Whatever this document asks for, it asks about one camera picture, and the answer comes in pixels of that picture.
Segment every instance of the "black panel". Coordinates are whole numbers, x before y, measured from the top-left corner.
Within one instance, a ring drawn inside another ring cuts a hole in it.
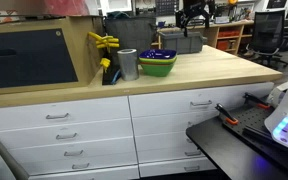
[[[0,33],[0,88],[76,81],[61,29]]]

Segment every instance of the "drawer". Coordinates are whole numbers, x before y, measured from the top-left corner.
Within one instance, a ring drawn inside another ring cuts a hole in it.
[[[204,154],[197,147],[177,147],[168,149],[154,149],[139,151],[137,153],[139,163],[149,163],[158,161],[169,161],[177,159],[187,159],[194,157],[204,157]]]
[[[127,97],[70,101],[0,108],[0,130],[123,118],[130,118]]]
[[[135,136],[185,131],[188,127],[218,116],[218,111],[205,111],[133,118]]]
[[[135,152],[133,137],[91,141],[53,146],[10,149],[8,152],[19,163],[80,159]]]
[[[30,176],[29,180],[126,180],[139,179],[138,166]]]
[[[176,161],[140,164],[141,177],[178,174],[216,169],[207,158],[194,158]]]
[[[43,161],[19,163],[29,175],[40,175],[48,173],[61,173],[68,171],[81,171],[87,169],[99,169],[136,165],[136,153],[111,154],[104,156],[87,157],[81,159]]]
[[[268,95],[273,83],[258,83],[186,91],[134,95],[129,97],[133,117],[214,110],[217,103],[227,108],[244,103],[244,93]]]
[[[130,119],[0,131],[7,149],[133,136]]]
[[[149,151],[154,149],[169,149],[187,147],[195,151],[196,146],[186,136],[185,131],[167,134],[154,134],[135,137],[137,151]]]

